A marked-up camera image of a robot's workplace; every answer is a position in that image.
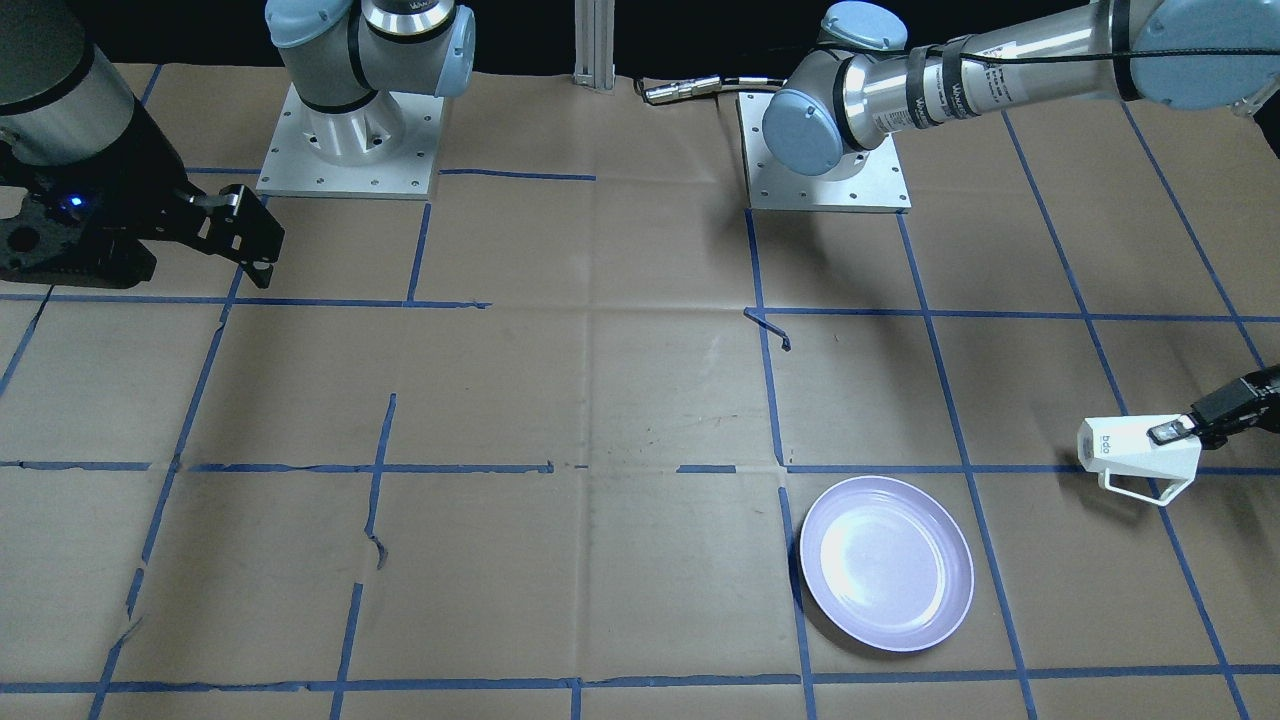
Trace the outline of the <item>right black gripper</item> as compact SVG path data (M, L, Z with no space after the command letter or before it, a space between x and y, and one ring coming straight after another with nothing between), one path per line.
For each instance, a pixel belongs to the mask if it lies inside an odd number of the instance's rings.
M234 261L257 288L270 286L280 223L246 184L202 193L141 102L122 137L84 160L36 167L15 145L3 138L3 184L27 193L1 223L4 281L128 290L152 278L145 241L156 240Z

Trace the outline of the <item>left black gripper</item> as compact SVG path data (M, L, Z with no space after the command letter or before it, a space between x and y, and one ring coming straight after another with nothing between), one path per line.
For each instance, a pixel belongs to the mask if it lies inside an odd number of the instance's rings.
M1279 366L1245 374L1206 395L1188 414L1148 429L1157 446L1190 437L1204 447L1220 447L1226 438L1249 428L1279 433Z

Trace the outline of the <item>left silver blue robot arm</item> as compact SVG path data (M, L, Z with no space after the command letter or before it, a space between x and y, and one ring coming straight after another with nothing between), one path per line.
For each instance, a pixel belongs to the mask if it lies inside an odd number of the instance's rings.
M733 95L765 459L1075 460L1087 416L1181 414L1277 363L1275 1L1084 1L908 47L837 5Z

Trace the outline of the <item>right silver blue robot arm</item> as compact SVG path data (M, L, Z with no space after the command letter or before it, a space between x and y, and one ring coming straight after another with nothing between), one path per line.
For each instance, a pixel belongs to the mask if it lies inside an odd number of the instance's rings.
M460 96L474 13L454 1L269 1L265 20L324 161L399 145L393 94ZM128 290L156 266L147 240L182 243L269 286L284 231L244 184L206 193L64 1L3 4L3 279Z

